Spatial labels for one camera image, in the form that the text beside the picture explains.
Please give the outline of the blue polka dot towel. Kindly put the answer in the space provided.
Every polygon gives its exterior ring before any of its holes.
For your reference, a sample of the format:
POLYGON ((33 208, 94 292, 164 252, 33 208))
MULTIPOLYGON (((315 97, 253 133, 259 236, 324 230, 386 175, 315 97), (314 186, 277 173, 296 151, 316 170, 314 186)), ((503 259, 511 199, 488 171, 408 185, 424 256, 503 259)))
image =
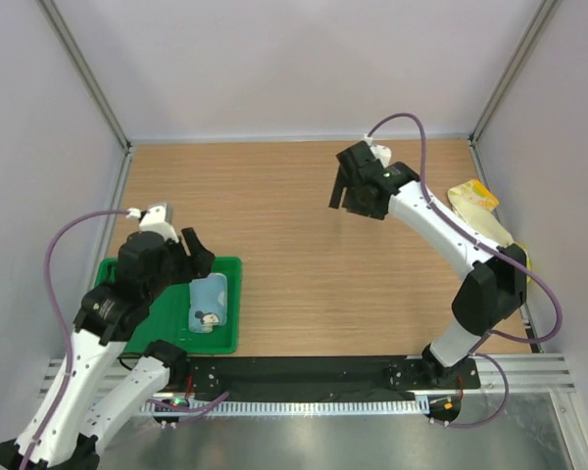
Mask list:
POLYGON ((189 283, 188 328, 191 332, 210 334, 226 324, 227 287, 226 276, 221 273, 211 273, 189 283))

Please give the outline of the yellow green patterned towel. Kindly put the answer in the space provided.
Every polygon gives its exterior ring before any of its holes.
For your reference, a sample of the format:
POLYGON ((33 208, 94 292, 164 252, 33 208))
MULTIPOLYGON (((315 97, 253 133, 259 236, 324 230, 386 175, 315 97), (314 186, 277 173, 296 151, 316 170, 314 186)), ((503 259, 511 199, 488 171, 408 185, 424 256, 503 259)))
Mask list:
POLYGON ((526 256, 527 267, 531 262, 526 248, 516 242, 511 233, 495 217, 494 209, 499 200, 477 179, 471 179, 447 191, 453 212, 475 231, 495 241, 501 247, 516 243, 526 256))

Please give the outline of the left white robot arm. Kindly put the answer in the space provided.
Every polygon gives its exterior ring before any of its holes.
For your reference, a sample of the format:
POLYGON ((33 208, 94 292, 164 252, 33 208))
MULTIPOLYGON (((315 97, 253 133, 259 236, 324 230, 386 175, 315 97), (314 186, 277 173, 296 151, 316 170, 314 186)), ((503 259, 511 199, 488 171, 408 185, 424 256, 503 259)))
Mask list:
POLYGON ((170 286, 212 271, 215 256, 192 228, 181 241, 161 230, 129 235, 115 277, 86 293, 73 322, 62 371, 20 435, 0 443, 5 469, 95 469, 109 441, 155 393, 180 390, 186 352, 164 340, 150 343, 131 372, 104 399, 94 396, 150 307, 170 286))

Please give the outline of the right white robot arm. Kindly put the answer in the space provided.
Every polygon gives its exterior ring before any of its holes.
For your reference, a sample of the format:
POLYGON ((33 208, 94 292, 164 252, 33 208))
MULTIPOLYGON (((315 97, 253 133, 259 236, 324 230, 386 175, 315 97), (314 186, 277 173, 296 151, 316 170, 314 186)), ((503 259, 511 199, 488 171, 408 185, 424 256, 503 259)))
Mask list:
POLYGON ((378 220, 392 216, 411 227, 458 275, 453 319, 422 352, 421 374, 432 387, 453 381, 461 364, 486 334, 526 301, 526 254, 503 247, 461 221, 390 151, 366 141, 338 153, 329 205, 378 220))

